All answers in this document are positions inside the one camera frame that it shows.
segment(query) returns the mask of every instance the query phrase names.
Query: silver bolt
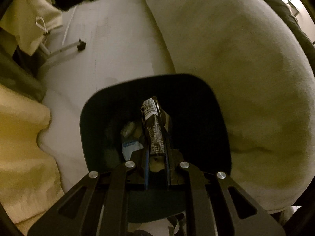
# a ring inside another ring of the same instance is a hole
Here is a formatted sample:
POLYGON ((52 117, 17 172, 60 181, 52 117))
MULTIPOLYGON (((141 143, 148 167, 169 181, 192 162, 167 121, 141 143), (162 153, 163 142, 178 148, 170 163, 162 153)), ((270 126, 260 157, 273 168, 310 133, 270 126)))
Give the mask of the silver bolt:
POLYGON ((91 171, 91 172, 89 173, 89 177, 90 177, 90 178, 97 178, 97 177, 98 177, 98 172, 96 172, 96 171, 91 171))
POLYGON ((134 166, 136 166, 136 164, 132 160, 130 160, 125 163, 125 166, 127 168, 133 168, 134 166))
POLYGON ((226 174, 224 172, 222 172, 222 171, 219 171, 217 173, 217 177, 220 178, 220 179, 224 179, 224 178, 226 178, 226 174))
POLYGON ((179 166, 181 166, 183 169, 187 169, 189 168, 189 163, 186 161, 183 161, 179 164, 179 166))

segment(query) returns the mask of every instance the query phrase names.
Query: barcode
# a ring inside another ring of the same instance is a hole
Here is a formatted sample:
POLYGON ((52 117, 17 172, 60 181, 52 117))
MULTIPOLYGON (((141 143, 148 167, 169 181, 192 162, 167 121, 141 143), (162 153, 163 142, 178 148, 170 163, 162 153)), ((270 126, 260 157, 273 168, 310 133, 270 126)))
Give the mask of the barcode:
POLYGON ((152 98, 149 98, 146 101, 144 101, 142 104, 142 107, 143 107, 143 111, 144 111, 145 120, 147 120, 148 118, 150 118, 154 114, 158 115, 157 107, 156 107, 155 102, 152 98))

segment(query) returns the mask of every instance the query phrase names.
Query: black trash bin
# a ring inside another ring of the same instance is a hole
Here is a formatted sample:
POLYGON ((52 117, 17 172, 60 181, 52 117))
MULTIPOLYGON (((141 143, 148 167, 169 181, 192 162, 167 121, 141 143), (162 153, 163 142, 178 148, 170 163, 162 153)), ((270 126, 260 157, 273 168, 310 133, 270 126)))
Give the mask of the black trash bin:
MULTIPOLYGON (((89 171, 108 172, 125 162, 121 129, 129 121, 141 120, 142 103, 152 96, 157 97, 171 116, 173 146, 184 159, 201 171, 229 174, 228 137, 215 96, 201 79, 180 74, 114 85, 98 91, 87 101, 80 117, 80 132, 89 171)), ((184 210, 183 192, 130 192, 128 221, 149 222, 184 210)))

